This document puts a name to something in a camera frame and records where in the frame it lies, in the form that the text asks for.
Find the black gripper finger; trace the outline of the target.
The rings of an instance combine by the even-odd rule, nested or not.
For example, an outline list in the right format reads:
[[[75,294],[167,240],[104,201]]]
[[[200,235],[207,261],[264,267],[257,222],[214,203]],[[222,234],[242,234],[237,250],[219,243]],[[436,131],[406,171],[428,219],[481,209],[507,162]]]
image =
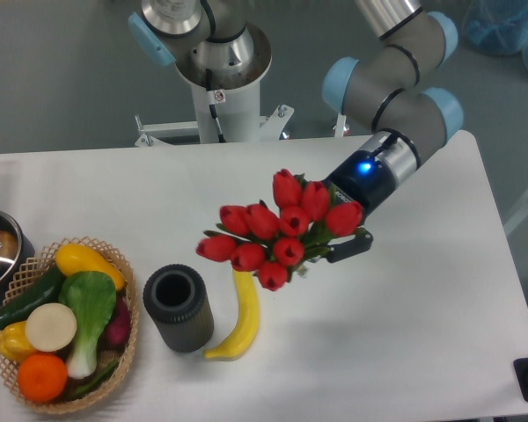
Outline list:
[[[326,255],[326,260],[333,264],[365,253],[371,248],[372,243],[373,235],[367,229],[360,228],[350,240],[333,245]]]

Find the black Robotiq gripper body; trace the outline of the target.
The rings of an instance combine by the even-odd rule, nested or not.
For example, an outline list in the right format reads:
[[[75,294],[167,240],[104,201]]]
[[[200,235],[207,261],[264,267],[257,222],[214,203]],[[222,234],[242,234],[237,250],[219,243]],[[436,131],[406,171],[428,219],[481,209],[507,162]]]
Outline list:
[[[363,220],[395,191],[395,178],[388,166],[364,150],[353,153],[323,184],[335,190],[336,204],[358,202],[363,209]]]

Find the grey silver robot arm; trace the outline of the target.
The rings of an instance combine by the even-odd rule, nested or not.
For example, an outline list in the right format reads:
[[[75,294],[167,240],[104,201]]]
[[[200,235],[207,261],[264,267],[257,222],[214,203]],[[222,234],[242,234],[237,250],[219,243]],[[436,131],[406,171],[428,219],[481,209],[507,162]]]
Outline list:
[[[337,61],[322,97],[371,136],[326,177],[325,186],[337,203],[356,200],[369,215],[461,129],[464,114],[444,89],[411,93],[455,50],[454,23],[417,1],[361,1],[358,8],[383,49],[370,62]],[[271,120],[260,116],[260,81],[271,47],[237,2],[144,1],[128,28],[152,61],[175,65],[189,83],[201,142],[275,137]]]

